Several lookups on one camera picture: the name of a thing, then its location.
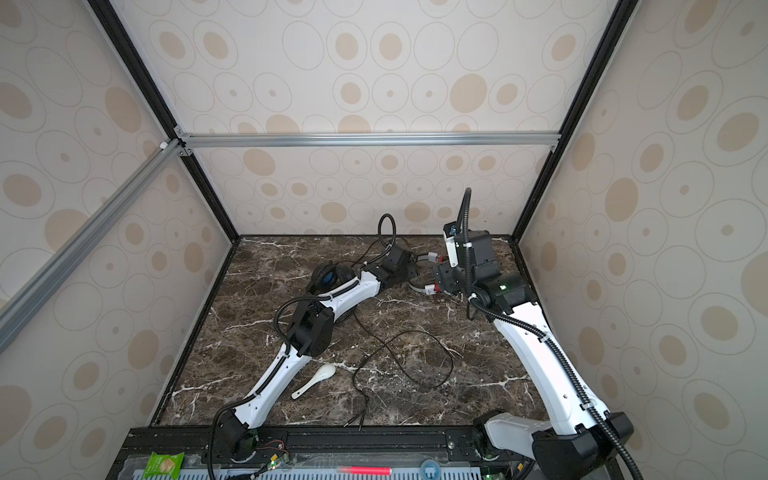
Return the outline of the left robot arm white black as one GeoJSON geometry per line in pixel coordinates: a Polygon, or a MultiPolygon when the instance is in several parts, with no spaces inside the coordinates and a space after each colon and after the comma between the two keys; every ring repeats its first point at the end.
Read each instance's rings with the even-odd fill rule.
{"type": "Polygon", "coordinates": [[[256,429],[300,370],[330,346],[336,322],[360,303],[412,277],[416,257],[397,245],[392,215],[380,217],[377,237],[384,250],[373,259],[318,265],[305,292],[277,308],[272,326],[283,347],[246,397],[224,405],[214,415],[206,458],[210,477],[214,476],[217,437],[232,459],[250,458],[256,429]]]}

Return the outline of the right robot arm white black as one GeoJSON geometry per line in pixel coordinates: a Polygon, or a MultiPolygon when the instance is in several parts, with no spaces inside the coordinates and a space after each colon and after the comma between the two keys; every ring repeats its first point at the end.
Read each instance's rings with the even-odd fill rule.
{"type": "Polygon", "coordinates": [[[435,268],[440,291],[462,293],[467,315],[483,315],[507,340],[547,411],[545,422],[509,413],[482,418],[481,435],[493,450],[519,453],[548,479],[580,479],[620,458],[634,479],[641,470],[626,443],[634,426],[613,412],[586,384],[550,330],[530,285],[504,274],[491,234],[469,226],[472,190],[463,194],[455,221],[443,227],[447,260],[435,268]]]}

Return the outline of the white headphones with red cable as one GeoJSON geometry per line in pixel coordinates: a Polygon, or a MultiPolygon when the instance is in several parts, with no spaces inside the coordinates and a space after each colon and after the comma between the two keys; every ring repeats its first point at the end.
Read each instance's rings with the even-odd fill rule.
{"type": "Polygon", "coordinates": [[[409,288],[419,294],[428,296],[440,292],[435,268],[446,257],[437,252],[420,253],[416,256],[416,277],[408,281],[409,288]]]}

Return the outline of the black blue headphones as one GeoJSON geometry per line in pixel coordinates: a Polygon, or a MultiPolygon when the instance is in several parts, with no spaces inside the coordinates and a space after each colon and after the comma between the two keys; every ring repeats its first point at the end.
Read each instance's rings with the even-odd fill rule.
{"type": "MultiPolygon", "coordinates": [[[[404,271],[403,279],[396,280],[395,281],[396,284],[406,282],[412,290],[418,290],[424,293],[425,295],[434,294],[437,291],[436,285],[426,284],[423,287],[419,288],[413,283],[413,279],[416,278],[419,274],[419,271],[418,271],[419,262],[431,262],[431,263],[438,264],[439,261],[441,260],[440,255],[438,255],[435,252],[418,253],[418,254],[409,253],[408,251],[402,250],[396,244],[395,240],[393,240],[392,243],[385,248],[385,250],[387,251],[387,253],[382,253],[376,258],[377,267],[382,266],[383,265],[382,261],[385,258],[388,258],[393,253],[398,255],[399,259],[403,261],[402,266],[397,267],[397,271],[400,271],[400,270],[404,271]]],[[[336,287],[337,285],[345,284],[348,281],[351,281],[355,278],[360,277],[363,273],[363,269],[361,269],[359,272],[355,272],[353,269],[355,265],[360,264],[360,265],[365,265],[366,267],[374,266],[372,262],[368,262],[368,263],[363,262],[363,258],[364,256],[361,256],[355,262],[347,262],[347,261],[342,261],[340,263],[327,262],[326,264],[322,264],[318,266],[313,272],[312,280],[307,287],[307,292],[310,295],[315,295],[315,296],[328,296],[332,288],[336,287]]],[[[429,332],[426,332],[423,330],[416,330],[416,329],[403,330],[395,334],[388,340],[384,340],[378,335],[376,335],[372,330],[370,330],[358,318],[356,310],[357,310],[357,307],[353,306],[344,314],[342,314],[340,318],[346,319],[348,317],[352,317],[357,323],[357,325],[363,330],[363,332],[366,333],[369,337],[373,338],[378,343],[378,346],[374,351],[367,353],[362,357],[362,359],[360,360],[360,362],[358,363],[358,365],[355,367],[355,369],[351,374],[352,387],[355,389],[355,391],[358,394],[362,396],[363,406],[357,414],[355,414],[351,419],[349,419],[345,423],[345,427],[348,427],[354,423],[357,423],[358,427],[362,428],[364,426],[366,415],[368,412],[370,396],[368,395],[368,392],[366,390],[364,390],[362,387],[358,385],[357,376],[360,373],[360,371],[365,369],[367,365],[377,355],[379,355],[382,352],[386,352],[389,355],[390,359],[395,363],[397,368],[400,370],[401,374],[412,385],[418,387],[423,391],[435,390],[435,389],[441,388],[450,379],[451,375],[453,374],[455,362],[448,348],[437,337],[430,334],[429,332]],[[428,340],[431,340],[437,347],[439,347],[443,351],[444,360],[441,363],[441,365],[444,365],[445,362],[448,362],[448,370],[445,371],[441,377],[436,376],[433,382],[427,382],[425,375],[422,373],[419,373],[416,376],[413,376],[412,372],[410,372],[405,367],[403,363],[403,358],[401,357],[401,355],[392,349],[393,343],[400,342],[404,337],[416,336],[416,335],[421,335],[423,337],[426,337],[428,340]]]]}

